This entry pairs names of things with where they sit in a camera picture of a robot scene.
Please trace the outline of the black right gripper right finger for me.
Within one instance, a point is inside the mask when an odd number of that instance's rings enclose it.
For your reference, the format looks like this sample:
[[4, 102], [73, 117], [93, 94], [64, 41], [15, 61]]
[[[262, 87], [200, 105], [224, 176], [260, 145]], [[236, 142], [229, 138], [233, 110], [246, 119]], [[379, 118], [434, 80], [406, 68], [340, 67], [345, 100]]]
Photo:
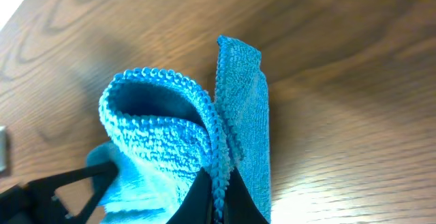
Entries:
[[223, 224], [268, 224], [255, 206], [237, 168], [225, 192]]

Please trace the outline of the blue microfiber cloth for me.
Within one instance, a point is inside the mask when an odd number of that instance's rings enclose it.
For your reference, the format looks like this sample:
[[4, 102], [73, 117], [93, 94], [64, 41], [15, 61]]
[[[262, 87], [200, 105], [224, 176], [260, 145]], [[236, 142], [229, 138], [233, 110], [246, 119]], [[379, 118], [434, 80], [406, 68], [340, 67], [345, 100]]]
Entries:
[[99, 99], [109, 141], [89, 165], [114, 162], [119, 175], [100, 201], [105, 223], [165, 223], [198, 172], [212, 180], [220, 221], [230, 174], [238, 170], [264, 218], [271, 215], [269, 105], [262, 55], [231, 37], [217, 40], [215, 94], [167, 69], [128, 69]]

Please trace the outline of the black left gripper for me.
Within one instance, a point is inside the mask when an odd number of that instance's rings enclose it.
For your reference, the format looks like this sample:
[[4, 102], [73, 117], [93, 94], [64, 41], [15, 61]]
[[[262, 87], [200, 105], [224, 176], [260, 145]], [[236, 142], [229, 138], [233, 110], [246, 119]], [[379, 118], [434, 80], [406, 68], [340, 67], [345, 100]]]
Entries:
[[[117, 166], [109, 161], [79, 170], [33, 180], [1, 194], [1, 223], [5, 224], [85, 224], [117, 177]], [[71, 214], [55, 191], [86, 178], [98, 177], [99, 188], [77, 215]]]

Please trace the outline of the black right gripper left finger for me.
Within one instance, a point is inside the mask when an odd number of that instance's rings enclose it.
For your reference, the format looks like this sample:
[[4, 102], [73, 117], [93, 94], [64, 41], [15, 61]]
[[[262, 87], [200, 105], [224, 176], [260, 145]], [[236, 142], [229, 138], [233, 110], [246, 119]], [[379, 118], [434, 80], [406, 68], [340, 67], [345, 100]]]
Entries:
[[213, 222], [212, 180], [202, 168], [183, 203], [167, 224], [211, 224]]

